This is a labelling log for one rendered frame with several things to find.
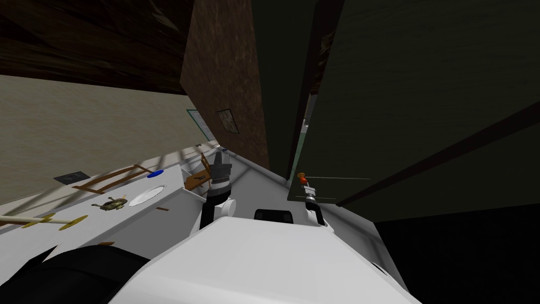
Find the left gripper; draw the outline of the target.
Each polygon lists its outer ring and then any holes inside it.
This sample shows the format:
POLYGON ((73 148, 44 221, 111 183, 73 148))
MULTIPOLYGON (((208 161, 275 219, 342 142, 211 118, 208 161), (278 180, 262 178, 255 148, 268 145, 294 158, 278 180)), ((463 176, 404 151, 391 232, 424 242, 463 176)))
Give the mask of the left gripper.
POLYGON ((214 164, 210 165, 210 176, 212 184, 228 182, 230 179, 232 165, 230 155, 217 151, 215 153, 214 164))

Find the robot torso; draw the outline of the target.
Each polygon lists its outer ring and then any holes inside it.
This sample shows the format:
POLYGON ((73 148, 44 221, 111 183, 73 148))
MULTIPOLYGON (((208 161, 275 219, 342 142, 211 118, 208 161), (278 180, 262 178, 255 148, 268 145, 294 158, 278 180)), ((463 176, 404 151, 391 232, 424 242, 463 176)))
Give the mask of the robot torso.
POLYGON ((374 226, 324 209, 329 227, 153 211, 111 236, 149 259, 110 304, 421 304, 374 226))

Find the white plate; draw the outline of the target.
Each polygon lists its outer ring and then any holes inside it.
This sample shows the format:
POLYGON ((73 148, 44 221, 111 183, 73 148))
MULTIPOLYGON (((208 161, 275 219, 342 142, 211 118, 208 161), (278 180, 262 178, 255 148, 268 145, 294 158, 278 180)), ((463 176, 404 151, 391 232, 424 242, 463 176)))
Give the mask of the white plate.
POLYGON ((158 194, 160 194, 166 187, 167 186, 165 184, 162 184, 160 186, 149 189, 149 190, 141 193, 140 195, 138 195, 133 200, 131 200, 128 205, 130 207, 132 207, 132 206, 142 204, 145 201, 148 201, 148 200, 152 199, 153 197, 157 196, 158 194))

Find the olive brown figurine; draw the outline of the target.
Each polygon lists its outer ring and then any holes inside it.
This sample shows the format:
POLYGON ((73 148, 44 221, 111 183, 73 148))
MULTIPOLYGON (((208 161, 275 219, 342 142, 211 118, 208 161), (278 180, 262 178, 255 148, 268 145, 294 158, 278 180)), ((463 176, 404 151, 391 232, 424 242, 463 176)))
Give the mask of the olive brown figurine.
POLYGON ((91 206, 96 206, 101 210, 104 211, 111 211, 111 210, 119 210, 123 208, 123 206, 128 202, 127 199, 125 199, 125 196, 119 199, 113 199, 112 197, 109 197, 109 201, 105 202, 103 205, 98 204, 91 204, 91 206))

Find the white table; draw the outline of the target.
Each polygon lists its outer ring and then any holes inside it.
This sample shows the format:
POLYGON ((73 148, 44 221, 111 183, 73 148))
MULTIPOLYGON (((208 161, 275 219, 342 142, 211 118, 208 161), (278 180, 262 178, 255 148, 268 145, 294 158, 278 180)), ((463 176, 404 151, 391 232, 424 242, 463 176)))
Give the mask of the white table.
POLYGON ((182 203, 205 201, 201 196, 184 188, 182 170, 179 165, 168 168, 154 178, 142 178, 126 186, 114 189, 104 195, 96 196, 85 202, 72 205, 56 213, 58 220, 85 218, 61 229, 61 224, 52 221, 18 227, 0 234, 0 285, 9 280, 30 259, 51 250, 51 256, 68 250, 89 245, 101 237, 107 237, 123 227, 154 211, 169 200, 180 198, 182 203), (137 196, 162 186, 164 189, 149 200, 135 205, 127 205, 117 211, 103 211, 95 204, 103 203, 109 196, 113 198, 126 195, 131 202, 137 196))

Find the dark green door leaf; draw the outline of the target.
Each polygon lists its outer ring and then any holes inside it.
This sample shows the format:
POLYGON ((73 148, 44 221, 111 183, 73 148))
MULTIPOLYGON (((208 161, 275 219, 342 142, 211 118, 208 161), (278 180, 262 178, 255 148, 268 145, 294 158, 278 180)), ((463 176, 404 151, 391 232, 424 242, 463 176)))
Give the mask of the dark green door leaf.
POLYGON ((297 171, 373 222, 540 203, 540 0, 345 0, 297 171))

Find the yellow disc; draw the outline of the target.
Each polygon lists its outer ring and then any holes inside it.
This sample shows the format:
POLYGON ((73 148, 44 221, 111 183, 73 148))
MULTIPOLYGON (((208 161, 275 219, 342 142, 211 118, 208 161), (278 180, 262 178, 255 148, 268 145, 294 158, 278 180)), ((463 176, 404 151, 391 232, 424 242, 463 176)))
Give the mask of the yellow disc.
POLYGON ((25 229, 26 227, 35 225, 37 223, 46 223, 52 220, 52 217, 54 216, 54 213, 48 214, 44 217, 25 217, 24 221, 26 222, 22 228, 25 229))
POLYGON ((84 215, 84 216, 81 216, 81 217, 78 217, 68 223, 66 223, 64 226, 62 226, 59 231, 63 231, 63 230, 66 230, 68 229, 68 227, 72 227, 73 225, 75 225, 76 223, 80 223, 81 221, 83 221, 85 218, 87 218, 88 215, 84 215))

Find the dark framed wall picture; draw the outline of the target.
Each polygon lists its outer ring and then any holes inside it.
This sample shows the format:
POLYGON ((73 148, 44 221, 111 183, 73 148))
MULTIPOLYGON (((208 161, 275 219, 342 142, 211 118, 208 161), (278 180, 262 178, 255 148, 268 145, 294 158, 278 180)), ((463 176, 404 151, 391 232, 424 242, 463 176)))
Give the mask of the dark framed wall picture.
POLYGON ((221 123, 224 126, 224 130, 226 132, 232 133, 232 134, 239 134, 237 125, 234 121, 234 117, 232 114, 232 111, 230 109, 225 109, 217 112, 221 123))

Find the green framed wall picture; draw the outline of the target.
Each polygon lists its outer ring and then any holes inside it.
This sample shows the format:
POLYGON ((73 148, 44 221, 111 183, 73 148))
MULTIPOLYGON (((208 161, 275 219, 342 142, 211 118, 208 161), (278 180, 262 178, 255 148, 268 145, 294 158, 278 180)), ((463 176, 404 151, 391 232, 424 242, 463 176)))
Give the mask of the green framed wall picture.
POLYGON ((193 118, 194 122, 197 124, 202 133, 205 135, 207 141, 215 140, 215 136, 210 131, 201 114, 196 109, 188 109, 187 112, 193 118))

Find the dark grey wall plate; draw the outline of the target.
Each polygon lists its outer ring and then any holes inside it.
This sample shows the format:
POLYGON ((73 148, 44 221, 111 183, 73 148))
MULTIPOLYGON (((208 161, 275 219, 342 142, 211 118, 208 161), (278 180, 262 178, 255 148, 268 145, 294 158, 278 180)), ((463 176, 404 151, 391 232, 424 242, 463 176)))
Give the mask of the dark grey wall plate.
POLYGON ((58 176, 58 177, 54 177, 53 179, 62 184, 68 185, 68 184, 73 184, 73 183, 80 182, 89 178, 90 176, 83 173, 82 171, 79 171, 79 172, 74 172, 74 173, 69 173, 69 174, 58 176))

